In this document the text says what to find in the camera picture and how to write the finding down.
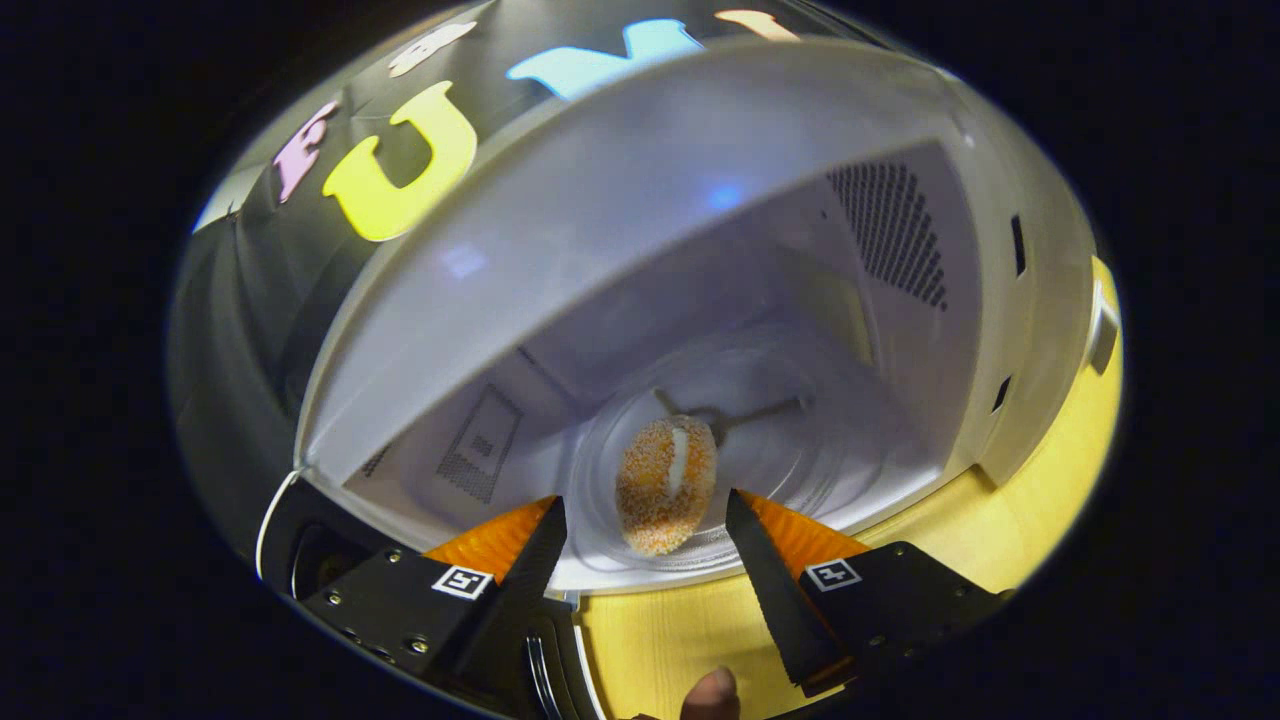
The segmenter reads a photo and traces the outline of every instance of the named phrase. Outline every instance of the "food item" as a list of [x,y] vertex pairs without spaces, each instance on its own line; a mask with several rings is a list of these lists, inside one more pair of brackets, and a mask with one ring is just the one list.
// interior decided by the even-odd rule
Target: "food item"
[[503,512],[422,555],[449,565],[492,573],[500,585],[556,497],[552,495]]
[[649,423],[622,454],[618,469],[622,537],[640,555],[667,555],[694,536],[714,489],[710,427],[687,415]]
[[765,534],[782,556],[791,577],[796,580],[808,565],[817,565],[838,557],[850,557],[870,550],[854,538],[833,530],[795,510],[765,500],[758,495],[736,489],[764,525]]

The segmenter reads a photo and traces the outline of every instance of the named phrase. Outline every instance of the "yellow wooden surface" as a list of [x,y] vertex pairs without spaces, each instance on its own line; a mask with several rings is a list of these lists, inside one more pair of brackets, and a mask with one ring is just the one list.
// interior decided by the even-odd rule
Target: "yellow wooden surface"
[[[1094,273],[1119,306],[1106,266],[1094,261]],[[1053,425],[1005,487],[966,471],[858,539],[872,547],[908,541],[988,591],[1018,587],[1061,539],[1102,469],[1120,405],[1121,345],[1106,374],[1080,372]],[[676,720],[685,693],[717,665],[737,675],[744,720],[824,697],[805,700],[787,682],[746,575],[589,597],[582,625],[609,717]]]

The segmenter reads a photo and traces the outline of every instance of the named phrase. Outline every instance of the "blue letter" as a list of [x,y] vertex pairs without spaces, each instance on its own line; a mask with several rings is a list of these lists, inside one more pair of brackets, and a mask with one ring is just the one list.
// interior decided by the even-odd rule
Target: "blue letter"
[[703,49],[685,32],[685,23],[672,19],[628,24],[622,28],[622,37],[627,42],[626,58],[581,47],[553,47],[521,60],[507,70],[507,77],[534,78],[564,100],[577,100],[625,74]]

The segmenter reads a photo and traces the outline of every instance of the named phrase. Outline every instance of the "black background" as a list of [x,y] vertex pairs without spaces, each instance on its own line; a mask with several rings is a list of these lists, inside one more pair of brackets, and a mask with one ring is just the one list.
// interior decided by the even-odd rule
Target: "black background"
[[[1107,237],[1129,365],[1125,429],[1076,529],[983,633],[858,715],[1202,717],[1256,711],[1275,685],[1266,543],[1245,528],[1275,478],[1257,407],[1274,374],[1258,363],[1274,286],[1260,170],[1275,164],[1257,131],[1276,17],[1178,5],[841,4],[1002,105],[1074,181]],[[268,99],[430,6],[9,10],[12,143],[29,160],[10,211],[17,716],[447,711],[337,648],[225,548],[183,480],[161,375],[209,168]]]

